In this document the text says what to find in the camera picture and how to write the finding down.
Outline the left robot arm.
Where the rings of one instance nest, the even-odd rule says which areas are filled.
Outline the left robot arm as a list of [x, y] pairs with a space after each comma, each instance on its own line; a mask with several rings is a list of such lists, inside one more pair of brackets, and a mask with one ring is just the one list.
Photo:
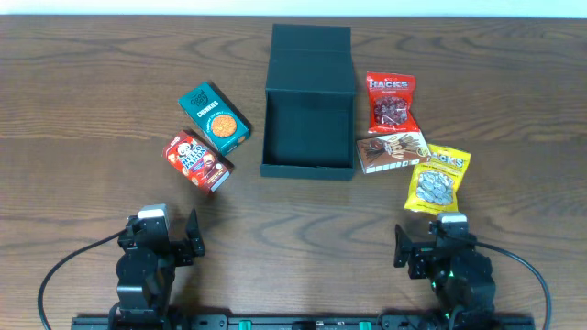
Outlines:
[[169, 238], [164, 204], [148, 205], [131, 215], [117, 239], [124, 255], [116, 264], [118, 302], [107, 317], [108, 329], [189, 329], [191, 322], [170, 306], [175, 271], [205, 254], [197, 213], [185, 226], [185, 238]]

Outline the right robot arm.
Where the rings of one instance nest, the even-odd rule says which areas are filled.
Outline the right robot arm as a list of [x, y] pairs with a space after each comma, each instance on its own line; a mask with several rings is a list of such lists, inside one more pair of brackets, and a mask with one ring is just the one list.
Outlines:
[[440, 303], [419, 329], [489, 329], [496, 291], [489, 258], [475, 249], [476, 237], [465, 222], [430, 224], [431, 242], [414, 242], [397, 225], [393, 265], [406, 266], [412, 280], [426, 279]]

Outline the red Hacks candy bag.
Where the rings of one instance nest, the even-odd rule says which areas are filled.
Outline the red Hacks candy bag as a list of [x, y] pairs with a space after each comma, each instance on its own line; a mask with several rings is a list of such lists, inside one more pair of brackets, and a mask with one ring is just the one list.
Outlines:
[[366, 87], [370, 106], [370, 134], [420, 130], [411, 112], [416, 88], [415, 76], [368, 71]]

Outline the brown Pocky box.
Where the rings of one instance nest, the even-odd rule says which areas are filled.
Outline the brown Pocky box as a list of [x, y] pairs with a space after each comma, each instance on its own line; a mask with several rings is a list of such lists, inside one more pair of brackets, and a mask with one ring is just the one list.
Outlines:
[[421, 132], [394, 133], [357, 142], [364, 174], [427, 163], [431, 152]]

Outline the teal Chunkies cookie box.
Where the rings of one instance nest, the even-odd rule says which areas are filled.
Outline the teal Chunkies cookie box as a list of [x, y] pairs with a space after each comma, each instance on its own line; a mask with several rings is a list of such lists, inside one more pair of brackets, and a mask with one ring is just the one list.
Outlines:
[[213, 82], [201, 83], [178, 104], [224, 156], [250, 137], [249, 121]]

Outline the yellow Hacks candy bag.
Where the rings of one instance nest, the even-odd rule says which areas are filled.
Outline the yellow Hacks candy bag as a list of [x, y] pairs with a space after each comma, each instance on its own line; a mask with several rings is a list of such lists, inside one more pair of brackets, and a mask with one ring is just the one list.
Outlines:
[[469, 152], [428, 144], [430, 161], [414, 166], [404, 209], [438, 215], [458, 212], [457, 191], [471, 163]]

